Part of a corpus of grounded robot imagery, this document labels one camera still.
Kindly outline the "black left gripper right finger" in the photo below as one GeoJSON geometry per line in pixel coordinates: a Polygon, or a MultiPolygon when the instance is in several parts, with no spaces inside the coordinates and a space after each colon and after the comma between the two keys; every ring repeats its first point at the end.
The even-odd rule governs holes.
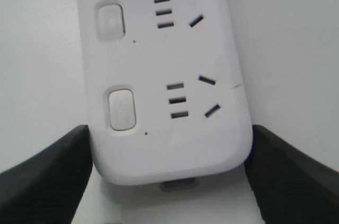
{"type": "Polygon", "coordinates": [[[245,173],[265,223],[338,223],[338,172],[253,126],[245,173]]]}

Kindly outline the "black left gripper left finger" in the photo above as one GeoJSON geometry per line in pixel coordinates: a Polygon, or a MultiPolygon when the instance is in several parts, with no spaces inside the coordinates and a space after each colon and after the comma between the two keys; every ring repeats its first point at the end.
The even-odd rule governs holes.
{"type": "Polygon", "coordinates": [[[1,223],[71,223],[92,168],[89,128],[79,125],[1,172],[1,223]]]}

